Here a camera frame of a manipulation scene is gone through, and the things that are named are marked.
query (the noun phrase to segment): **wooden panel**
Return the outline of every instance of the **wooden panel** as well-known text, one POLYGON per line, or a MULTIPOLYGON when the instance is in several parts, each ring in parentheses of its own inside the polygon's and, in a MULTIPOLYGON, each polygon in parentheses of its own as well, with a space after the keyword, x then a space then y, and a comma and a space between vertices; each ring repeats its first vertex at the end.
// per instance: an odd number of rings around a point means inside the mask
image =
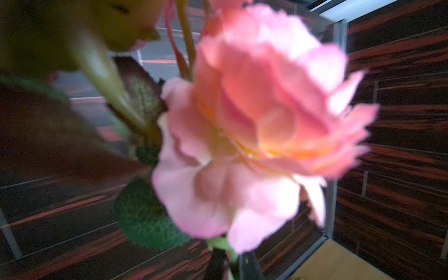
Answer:
POLYGON ((114 280, 191 279, 199 272, 205 271, 210 258, 211 252, 205 242, 193 240, 148 259, 114 280))
POLYGON ((112 200, 123 184, 116 186, 82 187, 62 184, 57 178, 11 186, 0 190, 0 205, 12 225, 45 216, 85 207, 95 202, 112 200))
POLYGON ((386 113, 447 113, 448 73, 382 80, 377 102, 386 113))
POLYGON ((276 247, 281 240, 284 240, 288 235, 290 235, 295 229, 304 225, 307 222, 310 209, 305 202, 301 203, 297 211, 297 215, 290 221, 288 221, 283 227, 281 227, 276 233, 268 237, 263 243, 257 248, 256 253, 258 258, 262 258, 270 250, 276 247))
POLYGON ((362 82, 359 84, 356 94, 350 104, 356 103, 372 103, 373 93, 375 90, 374 82, 362 82))
POLYGON ((369 173, 366 197, 441 228, 447 227, 448 191, 430 190, 406 181, 369 173))
POLYGON ((358 241, 359 255, 396 279, 446 279, 447 263, 351 213, 336 211, 336 232, 352 242, 358 241))
POLYGON ((448 71, 448 27, 349 55, 349 71, 370 69, 366 80, 448 71))
POLYGON ((338 187, 349 190, 355 194, 361 195, 362 183, 364 180, 364 170, 362 168, 354 168, 348 171, 342 179, 338 180, 338 187))
POLYGON ((262 256, 260 267, 266 279, 277 279, 296 259, 298 259, 316 240, 322 236, 317 227, 306 220, 290 235, 262 256))
POLYGON ((111 279, 156 256, 132 245, 116 224, 3 266, 4 279, 111 279))
POLYGON ((13 260, 14 256, 3 233, 0 233, 0 264, 13 260))
POLYGON ((334 241, 336 241, 338 244, 340 244, 342 247, 346 248, 350 252, 352 252, 354 254, 358 253, 358 251, 359 251, 358 243, 354 240, 351 240, 344 234, 341 234, 339 231, 335 231, 333 233, 333 239, 334 239, 334 241))
POLYGON ((448 153, 448 115, 380 114, 368 143, 448 153))
POLYGON ((436 226, 369 198, 362 198, 343 188, 338 188, 337 202, 338 210, 382 229, 428 256, 440 257, 446 235, 445 227, 436 226))
POLYGON ((266 255, 270 250, 272 250, 279 241, 285 239, 289 234, 291 234, 293 228, 293 222, 288 221, 283 225, 276 233, 272 234, 268 237, 260 246, 257 248, 257 256, 258 258, 266 255))
POLYGON ((448 191, 448 155, 371 145, 364 170, 409 181, 428 190, 448 191))
POLYGON ((352 53, 448 25, 445 0, 398 0, 349 23, 352 53))
POLYGON ((311 209, 307 206, 306 202, 301 202, 299 211, 296 217, 293 219, 293 231, 301 227, 306 221, 309 220, 308 216, 311 213, 311 209))
POLYGON ((333 240, 327 240, 289 278, 392 280, 333 240))

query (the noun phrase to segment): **metal frame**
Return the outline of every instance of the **metal frame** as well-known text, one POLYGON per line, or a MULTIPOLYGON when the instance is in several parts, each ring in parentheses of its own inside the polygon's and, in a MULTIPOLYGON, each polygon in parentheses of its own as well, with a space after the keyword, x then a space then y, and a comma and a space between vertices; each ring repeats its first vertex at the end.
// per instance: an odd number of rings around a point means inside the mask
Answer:
MULTIPOLYGON (((336 22, 332 26, 333 42, 338 44, 343 52, 347 50, 347 21, 336 22)), ((337 180, 328 182, 327 186, 327 220, 325 222, 324 235, 333 239, 336 216, 337 180)))
MULTIPOLYGON (((342 20, 329 26, 326 41, 338 44, 343 52, 347 48, 347 21, 342 20)), ((327 219, 323 235, 316 240, 295 262, 293 262, 277 279, 289 278, 319 247, 328 239, 333 239, 336 216, 337 180, 328 182, 326 192, 327 219)))

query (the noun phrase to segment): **flower petal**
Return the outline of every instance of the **flower petal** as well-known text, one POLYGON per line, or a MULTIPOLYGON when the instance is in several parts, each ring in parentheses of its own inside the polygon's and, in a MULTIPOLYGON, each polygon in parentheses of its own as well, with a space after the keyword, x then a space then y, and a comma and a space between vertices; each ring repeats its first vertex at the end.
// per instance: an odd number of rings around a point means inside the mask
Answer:
POLYGON ((226 205, 207 201, 196 194, 195 177, 202 166, 176 149, 167 113, 160 116, 158 123, 164 143, 152 174, 157 197, 176 226, 190 236, 211 238, 222 235, 230 227, 232 212, 226 205))
POLYGON ((359 82, 364 78, 364 74, 364 71, 352 73, 349 79, 331 94, 327 102, 328 110, 331 113, 340 115, 344 112, 350 101, 353 99, 359 82))
POLYGON ((308 193, 308 204, 311 207, 310 219, 315 220, 321 228, 325 224, 325 197, 322 186, 326 185, 323 177, 306 177, 298 174, 293 175, 294 179, 301 184, 308 193))
POLYGON ((162 98, 168 104, 169 127, 179 141, 179 149, 202 165, 212 159, 217 131, 198 110, 193 97, 193 85, 180 78, 165 83, 162 98))
POLYGON ((252 3, 253 0, 210 0, 215 11, 220 9, 239 8, 243 3, 252 3))
POLYGON ((240 160, 228 168, 228 200, 236 207, 288 220, 299 206, 299 186, 291 178, 240 160))
POLYGON ((260 3, 247 7, 246 11, 260 25, 257 43, 269 43, 291 60, 320 46, 298 17, 290 17, 282 9, 274 11, 269 5, 260 3))
POLYGON ((285 220, 240 209, 233 218, 227 240, 237 254, 256 249, 261 242, 285 224, 285 220))
POLYGON ((258 138, 255 124, 229 100, 225 92, 221 92, 220 106, 216 108, 216 123, 223 132, 238 144, 258 150, 258 138))
POLYGON ((330 94, 344 80, 347 57, 335 44, 311 49, 296 59, 309 77, 325 93, 330 94))

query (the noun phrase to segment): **dark wood grain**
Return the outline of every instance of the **dark wood grain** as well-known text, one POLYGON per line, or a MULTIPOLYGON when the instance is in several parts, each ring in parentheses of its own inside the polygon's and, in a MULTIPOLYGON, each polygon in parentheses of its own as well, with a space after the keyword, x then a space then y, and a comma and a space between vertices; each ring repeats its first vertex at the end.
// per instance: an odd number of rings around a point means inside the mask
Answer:
POLYGON ((448 153, 448 115, 380 114, 369 143, 448 153))
POLYGON ((418 184, 436 192, 448 191, 448 155, 371 145, 362 157, 363 170, 418 184))
POLYGON ((289 234, 291 234, 293 228, 293 222, 288 221, 281 227, 277 232, 272 234, 262 244, 257 248, 257 256, 260 258, 266 255, 270 250, 272 250, 280 240, 285 239, 289 234))
POLYGON ((116 224, 3 267, 5 279, 111 279, 161 253, 128 241, 116 224))
POLYGON ((338 188, 338 210, 411 244, 428 256, 440 257, 446 228, 338 188))
POLYGON ((350 104, 372 103, 375 91, 375 82, 362 82, 359 84, 356 94, 350 104))
POLYGON ((349 71, 366 80, 448 71, 448 26, 349 54, 349 71))
POLYGON ((321 236, 322 232, 313 222, 306 220, 299 225, 290 235, 259 259, 266 279, 277 279, 321 236))
POLYGON ((445 0, 398 0, 349 23, 352 53, 448 25, 445 0))
POLYGON ((378 83, 384 113, 448 113, 448 73, 388 79, 378 83))
POLYGON ((3 234, 0 235, 0 264, 11 261, 14 255, 3 234))
POLYGON ((117 280, 189 279, 207 267, 211 258, 204 241, 193 240, 172 248, 119 275, 117 280))
POLYGON ((349 190, 355 194, 361 195, 362 184, 364 180, 364 170, 362 168, 354 168, 348 171, 344 177, 338 180, 339 187, 349 190))
POLYGON ((417 184, 369 173, 366 197, 441 228, 447 226, 448 192, 428 190, 417 184))
POLYGON ((372 261, 396 279, 442 280, 448 266, 442 260, 432 258, 424 251, 390 234, 382 227, 373 226, 350 213, 336 211, 337 233, 352 242, 359 242, 359 256, 372 261))

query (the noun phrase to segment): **pink petal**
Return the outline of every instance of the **pink petal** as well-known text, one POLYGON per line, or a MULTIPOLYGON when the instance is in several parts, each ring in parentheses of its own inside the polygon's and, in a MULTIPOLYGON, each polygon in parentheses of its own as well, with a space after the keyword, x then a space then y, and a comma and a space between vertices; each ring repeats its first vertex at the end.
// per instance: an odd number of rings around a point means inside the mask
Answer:
POLYGON ((296 59, 309 77, 325 93, 329 94, 344 80, 347 57, 340 47, 325 44, 314 48, 296 59))
POLYGON ((267 65, 233 46, 225 45, 225 50, 223 89, 232 103, 256 122, 276 103, 276 87, 265 71, 267 65))
POLYGON ((215 112, 217 125, 233 141, 257 151, 258 139, 254 122, 229 100, 225 92, 221 92, 219 101, 220 105, 215 112))
POLYGON ((257 123, 261 148, 271 151, 278 150, 279 146, 285 145, 293 138, 297 129, 294 113, 290 108, 279 104, 265 113, 257 123))
POLYGON ((359 82, 364 78, 364 71, 357 71, 350 75, 349 79, 335 90, 328 99, 328 110, 334 115, 344 112, 353 96, 359 82))
POLYGON ((220 138, 215 159, 197 174, 197 194, 211 201, 225 200, 224 197, 233 196, 229 193, 231 188, 229 188, 228 176, 229 167, 237 159, 241 158, 233 144, 226 138, 220 138))
POLYGON ((252 3, 253 0, 210 0, 215 11, 220 9, 239 8, 243 3, 252 3))
POLYGON ((343 176, 350 168, 359 165, 357 157, 367 153, 370 150, 367 146, 345 145, 343 148, 328 154, 325 157, 318 158, 308 164, 314 174, 322 175, 327 179, 337 179, 343 176))
POLYGON ((266 165, 269 168, 277 170, 279 172, 286 173, 298 173, 304 175, 313 175, 313 173, 296 159, 287 158, 287 157, 273 157, 273 158, 259 158, 256 159, 261 164, 266 165))
POLYGON ((273 49, 265 57, 270 62, 271 81, 277 83, 276 87, 280 89, 284 103, 295 106, 297 111, 311 114, 323 125, 331 122, 333 117, 325 114, 325 94, 310 81, 302 66, 288 61, 273 49))
POLYGON ((373 123, 379 110, 378 104, 357 104, 342 121, 341 136, 346 137, 373 123))
POLYGON ((246 11, 260 24, 257 43, 270 43, 289 59, 320 45, 299 17, 288 16, 284 10, 274 11, 269 5, 255 4, 246 11))
POLYGON ((216 43, 204 38, 197 47, 194 64, 194 95, 204 114, 214 120, 221 90, 221 73, 216 67, 219 50, 216 43))
POLYGON ((256 249, 261 242, 285 224, 285 220, 240 209, 233 218, 227 240, 237 254, 256 249))
POLYGON ((306 177, 295 174, 293 177, 308 193, 308 204, 311 207, 310 218, 322 228, 325 224, 325 197, 322 186, 327 185, 326 181, 320 176, 306 177))
POLYGON ((228 167, 227 200, 236 207, 288 220, 299 206, 299 186, 283 174, 234 161, 228 167))
POLYGON ((226 9, 206 22, 205 35, 247 47, 257 42, 259 27, 257 20, 245 9, 226 9))
POLYGON ((166 100, 171 133, 179 141, 179 149, 201 164, 212 159, 217 131, 196 107, 193 85, 180 78, 165 83, 162 98, 166 100))
POLYGON ((207 201, 196 194, 195 178, 202 168, 176 149, 168 128, 168 116, 158 120, 164 143, 159 163, 152 174, 152 184, 159 200, 179 229, 197 238, 211 238, 225 233, 232 211, 217 201, 207 201))

